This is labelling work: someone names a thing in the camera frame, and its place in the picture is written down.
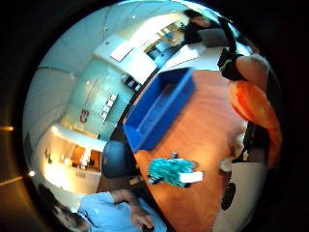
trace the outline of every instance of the desk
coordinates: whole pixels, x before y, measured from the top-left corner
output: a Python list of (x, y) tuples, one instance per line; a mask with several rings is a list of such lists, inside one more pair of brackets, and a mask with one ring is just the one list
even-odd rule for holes
[(219, 172), (219, 162), (230, 155), (240, 132), (241, 119), (227, 99), (227, 80), (220, 72), (194, 71), (196, 91), (154, 150), (135, 154), (143, 178), (152, 159), (180, 158), (198, 162), (205, 172), (202, 182), (190, 188), (168, 184), (148, 185), (155, 202), (177, 232), (208, 231), (219, 210), (229, 176)]

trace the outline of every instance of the hand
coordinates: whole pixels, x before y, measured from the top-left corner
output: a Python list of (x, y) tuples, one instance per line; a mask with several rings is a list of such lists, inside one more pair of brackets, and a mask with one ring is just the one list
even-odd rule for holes
[(131, 221), (140, 229), (142, 229), (143, 224), (148, 228), (155, 226), (152, 217), (140, 206), (131, 206)]

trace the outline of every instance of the white paper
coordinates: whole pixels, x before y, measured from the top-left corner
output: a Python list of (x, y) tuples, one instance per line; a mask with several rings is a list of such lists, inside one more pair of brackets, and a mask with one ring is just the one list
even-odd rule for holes
[(196, 171), (191, 173), (181, 173), (180, 180), (183, 183), (193, 183), (203, 181), (203, 172)]

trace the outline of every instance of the light fixture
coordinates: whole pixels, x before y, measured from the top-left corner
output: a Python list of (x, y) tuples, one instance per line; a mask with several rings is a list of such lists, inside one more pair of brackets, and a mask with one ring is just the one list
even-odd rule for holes
[(35, 172), (35, 171), (30, 171), (30, 172), (28, 173), (28, 175), (31, 176), (31, 177), (34, 177), (34, 176), (36, 175), (36, 172)]
[(0, 126), (0, 131), (13, 131), (14, 127)]

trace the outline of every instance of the ceiling light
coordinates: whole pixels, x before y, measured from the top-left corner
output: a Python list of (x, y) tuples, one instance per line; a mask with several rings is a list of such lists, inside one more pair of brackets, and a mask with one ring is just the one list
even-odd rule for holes
[(31, 177), (33, 177), (33, 176), (36, 175), (36, 172), (35, 172), (35, 171), (30, 171), (28, 175), (31, 176)]

